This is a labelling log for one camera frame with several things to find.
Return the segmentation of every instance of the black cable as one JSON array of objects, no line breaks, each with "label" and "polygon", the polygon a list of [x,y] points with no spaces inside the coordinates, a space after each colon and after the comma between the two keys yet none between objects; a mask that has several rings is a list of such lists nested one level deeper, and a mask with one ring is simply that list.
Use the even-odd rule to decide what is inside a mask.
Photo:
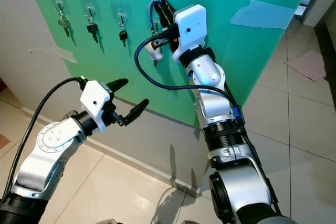
[{"label": "black cable", "polygon": [[4,194],[3,194],[3,197],[2,197],[2,200],[1,202],[4,203],[7,196],[8,196],[8,193],[9,193],[9,190],[12,186],[12,183],[13,183],[13,178],[14,178],[14,173],[15,173],[15,170],[16,170],[16,167],[17,167],[17,163],[19,161],[19,158],[21,156],[21,153],[22,153],[22,150],[23,148],[25,147],[25,144],[29,138],[29,135],[34,127],[34,124],[36,122],[36,119],[39,115],[39,113],[41,112],[44,104],[47,102],[47,100],[51,97],[51,95],[58,89],[60,88],[61,86],[63,86],[64,84],[68,83],[68,82],[72,82],[72,81],[77,81],[77,82],[81,82],[82,79],[79,78],[79,77],[72,77],[72,78],[68,78],[68,79],[65,79],[64,81],[61,81],[59,84],[57,84],[56,86],[54,86],[47,94],[46,96],[42,99],[41,103],[38,105],[30,123],[29,123],[29,126],[26,130],[26,133],[24,134],[21,142],[20,142],[20,146],[19,148],[17,149],[17,152],[16,152],[16,155],[14,157],[14,160],[13,160],[13,163],[12,163],[12,166],[10,168],[10,171],[9,171],[9,176],[8,176],[8,179],[7,179],[7,183],[6,183],[6,187],[5,187],[5,190],[4,190]]},{"label": "black cable", "polygon": [[136,68],[139,70],[139,72],[147,79],[149,80],[152,84],[154,84],[155,86],[162,88],[162,89],[168,89],[168,90],[182,90],[182,89],[208,89],[208,90],[213,90],[215,92],[220,93],[222,96],[224,96],[225,98],[227,98],[230,102],[232,102],[231,98],[225,93],[225,91],[216,88],[216,87],[212,87],[212,86],[207,86],[207,85],[185,85],[185,86],[167,86],[167,85],[163,85],[157,81],[155,81],[154,79],[152,79],[144,70],[143,68],[140,66],[139,63],[139,53],[140,51],[144,48],[145,45],[147,45],[148,43],[157,40],[157,39],[163,39],[165,38],[164,35],[159,34],[159,35],[155,35],[151,38],[146,39],[145,41],[143,41],[138,48],[135,51],[134,54],[134,61],[135,61],[135,65]]}]

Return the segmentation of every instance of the blue tape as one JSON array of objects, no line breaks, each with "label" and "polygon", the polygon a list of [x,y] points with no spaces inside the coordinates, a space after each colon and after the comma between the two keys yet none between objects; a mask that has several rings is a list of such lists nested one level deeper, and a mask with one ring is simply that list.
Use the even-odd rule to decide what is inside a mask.
[{"label": "blue tape", "polygon": [[295,9],[272,5],[257,0],[239,9],[231,19],[234,25],[286,29]]}]

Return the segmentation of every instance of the pink paper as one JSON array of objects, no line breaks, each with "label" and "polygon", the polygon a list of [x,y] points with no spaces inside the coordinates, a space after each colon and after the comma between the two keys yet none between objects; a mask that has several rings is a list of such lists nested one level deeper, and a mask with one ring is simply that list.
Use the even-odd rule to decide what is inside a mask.
[{"label": "pink paper", "polygon": [[318,81],[327,75],[322,55],[314,51],[306,52],[286,64],[312,81]]}]

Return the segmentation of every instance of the green board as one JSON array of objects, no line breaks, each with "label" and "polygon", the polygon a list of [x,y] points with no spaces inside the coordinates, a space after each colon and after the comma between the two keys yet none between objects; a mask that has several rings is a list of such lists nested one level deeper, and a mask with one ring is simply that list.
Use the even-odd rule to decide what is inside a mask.
[{"label": "green board", "polygon": [[[151,36],[147,4],[150,0],[90,0],[95,7],[94,18],[100,31],[100,44],[87,32],[85,1],[63,0],[66,17],[73,31],[68,38],[57,23],[54,0],[36,0],[58,47],[73,52],[78,63],[66,62],[72,76],[84,75],[91,80],[109,82],[128,78],[129,84],[117,96],[138,103],[150,99],[149,109],[198,126],[191,91],[168,91],[155,87],[138,73],[134,64],[134,51],[143,40]],[[217,62],[226,72],[227,82],[240,104],[244,104],[253,86],[284,33],[276,28],[253,28],[230,23],[235,13],[249,0],[168,0],[176,9],[189,4],[201,4],[207,10],[206,46],[211,46]],[[300,0],[258,0],[269,4],[296,8]],[[119,40],[118,8],[127,15],[127,46]],[[155,80],[169,85],[187,84],[181,64],[174,63],[168,46],[163,49],[164,59],[155,68],[146,51],[140,54],[140,63]]]}]

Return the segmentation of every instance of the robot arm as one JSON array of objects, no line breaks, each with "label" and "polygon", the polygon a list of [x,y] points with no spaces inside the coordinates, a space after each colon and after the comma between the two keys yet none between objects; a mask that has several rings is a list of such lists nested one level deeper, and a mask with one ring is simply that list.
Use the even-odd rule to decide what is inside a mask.
[{"label": "robot arm", "polygon": [[281,215],[270,181],[248,139],[241,107],[225,83],[223,69],[216,63],[213,51],[203,48],[207,35],[206,9],[201,5],[188,6],[175,11],[172,17],[169,13],[175,9],[167,0],[157,0],[153,5],[164,29],[160,40],[155,39],[152,46],[160,47],[169,40],[173,60],[186,69],[188,87],[193,88],[208,159],[216,169],[209,183],[217,217],[223,223],[294,223]]},{"label": "robot arm", "polygon": [[128,125],[149,104],[143,100],[123,117],[115,112],[114,93],[128,83],[120,79],[105,85],[85,80],[80,98],[81,113],[72,111],[64,120],[50,123],[38,134],[36,145],[20,167],[10,192],[0,204],[0,223],[38,223],[51,199],[68,160],[78,147],[96,131],[110,124]]}]

